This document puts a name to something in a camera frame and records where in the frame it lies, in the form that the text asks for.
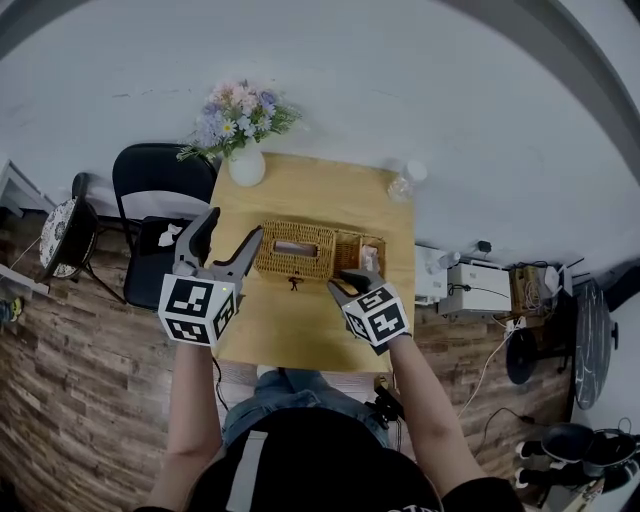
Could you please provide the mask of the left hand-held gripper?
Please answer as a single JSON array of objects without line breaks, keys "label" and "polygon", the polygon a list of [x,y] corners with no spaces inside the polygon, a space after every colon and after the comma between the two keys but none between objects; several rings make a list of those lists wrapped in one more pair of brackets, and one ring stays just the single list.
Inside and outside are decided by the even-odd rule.
[{"label": "left hand-held gripper", "polygon": [[202,268],[220,217],[218,207],[194,219],[180,234],[173,270],[163,279],[158,317],[168,337],[181,343],[215,346],[239,309],[243,279],[260,249],[264,230],[251,230],[230,259]]}]

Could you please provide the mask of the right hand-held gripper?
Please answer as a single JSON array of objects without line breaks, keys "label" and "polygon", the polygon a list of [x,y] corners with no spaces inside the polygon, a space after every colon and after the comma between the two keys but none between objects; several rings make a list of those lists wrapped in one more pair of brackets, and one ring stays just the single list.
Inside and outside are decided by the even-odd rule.
[{"label": "right hand-held gripper", "polygon": [[391,341],[409,333],[406,311],[395,287],[385,284],[379,273],[366,269],[344,269],[339,275],[354,292],[335,280],[330,280],[327,288],[342,309],[350,331],[377,355],[386,353]]}]

